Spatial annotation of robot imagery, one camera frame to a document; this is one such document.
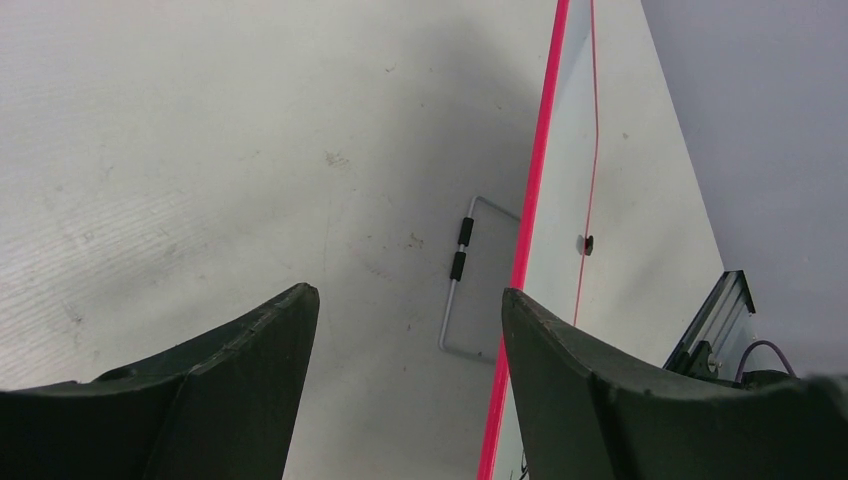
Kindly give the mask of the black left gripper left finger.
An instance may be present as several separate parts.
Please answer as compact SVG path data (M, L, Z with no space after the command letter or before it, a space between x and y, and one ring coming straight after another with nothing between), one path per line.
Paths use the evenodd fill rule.
M299 283L145 359L3 391L5 479L279 479L319 316Z

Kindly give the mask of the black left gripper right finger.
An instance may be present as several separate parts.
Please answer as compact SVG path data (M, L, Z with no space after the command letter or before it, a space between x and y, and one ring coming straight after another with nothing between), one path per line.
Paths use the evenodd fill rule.
M639 360L524 292L502 296L504 345L533 479L843 479L847 381L746 391Z

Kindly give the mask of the red framed whiteboard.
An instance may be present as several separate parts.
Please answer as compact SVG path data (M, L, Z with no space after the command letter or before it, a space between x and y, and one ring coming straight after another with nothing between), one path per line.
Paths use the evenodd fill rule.
M591 1L557 4L509 285L572 321L597 148Z

